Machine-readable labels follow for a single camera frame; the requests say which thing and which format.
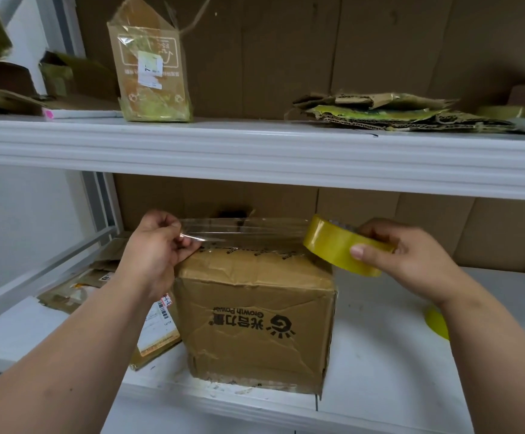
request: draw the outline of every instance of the left hand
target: left hand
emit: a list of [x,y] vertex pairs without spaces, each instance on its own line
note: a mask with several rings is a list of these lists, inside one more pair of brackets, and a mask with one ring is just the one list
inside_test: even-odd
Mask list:
[[132,289],[161,299],[174,283],[174,266],[192,255],[201,243],[180,237],[181,224],[170,213],[150,210],[140,221],[123,252],[115,279]]

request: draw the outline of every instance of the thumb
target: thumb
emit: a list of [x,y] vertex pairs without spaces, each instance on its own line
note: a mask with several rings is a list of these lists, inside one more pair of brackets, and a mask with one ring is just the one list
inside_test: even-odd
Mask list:
[[392,272],[395,267],[396,255],[388,251],[357,244],[351,247],[350,253],[353,258],[385,272]]
[[162,234],[170,241],[173,241],[180,236],[181,229],[182,224],[180,224],[178,221],[172,222],[172,224],[168,225],[167,227],[160,228]]

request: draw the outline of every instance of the white metal shelf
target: white metal shelf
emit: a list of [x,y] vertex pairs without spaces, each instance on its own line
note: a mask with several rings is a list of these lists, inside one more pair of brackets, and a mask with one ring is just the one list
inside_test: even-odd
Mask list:
[[[525,274],[467,269],[525,329]],[[425,324],[425,302],[387,276],[336,271],[337,311],[323,398],[194,379],[179,344],[120,394],[296,430],[332,433],[472,432],[449,343]],[[66,314],[29,297],[0,316],[0,371],[61,324]]]
[[525,135],[0,117],[0,164],[525,199]]

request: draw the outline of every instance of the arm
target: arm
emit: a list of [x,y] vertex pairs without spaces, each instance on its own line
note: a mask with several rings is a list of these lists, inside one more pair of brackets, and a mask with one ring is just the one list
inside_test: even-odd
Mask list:
[[356,259],[382,269],[443,313],[477,434],[525,433],[525,332],[505,307],[463,272],[431,235],[374,219],[360,233],[397,246],[356,245]]
[[112,280],[0,376],[0,433],[94,433],[103,427],[153,302],[198,242],[149,212]]

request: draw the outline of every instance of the white label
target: white label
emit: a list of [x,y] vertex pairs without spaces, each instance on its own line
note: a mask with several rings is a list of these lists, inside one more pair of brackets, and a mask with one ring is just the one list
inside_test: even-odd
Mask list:
[[164,60],[160,55],[138,51],[138,76],[150,74],[162,77],[162,70],[164,70]]
[[106,275],[100,277],[100,281],[101,282],[107,282],[109,279],[112,278],[113,275],[114,275],[113,272],[108,272]]
[[151,74],[140,74],[138,72],[138,84],[143,86],[149,86],[150,88],[155,88],[156,90],[162,89],[162,84],[153,77]]
[[174,320],[168,313],[168,306],[172,304],[170,296],[165,295],[160,301],[157,301],[150,308],[146,316],[144,327],[140,338],[138,338],[138,349],[142,356],[145,356],[145,350],[166,338],[171,332],[176,330]]

